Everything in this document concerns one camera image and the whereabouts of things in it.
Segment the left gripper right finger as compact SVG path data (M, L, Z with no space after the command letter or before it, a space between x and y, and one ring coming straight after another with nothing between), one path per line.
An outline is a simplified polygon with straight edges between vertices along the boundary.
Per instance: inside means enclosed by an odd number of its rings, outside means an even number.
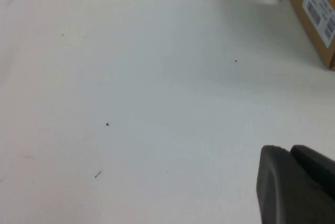
M334 198L334 160L305 145L292 146L290 154L326 194Z

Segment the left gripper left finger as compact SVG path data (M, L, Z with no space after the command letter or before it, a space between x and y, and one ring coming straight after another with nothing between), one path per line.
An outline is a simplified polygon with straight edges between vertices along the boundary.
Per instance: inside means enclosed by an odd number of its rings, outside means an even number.
M256 182L262 223L334 223L331 198L281 147L261 149Z

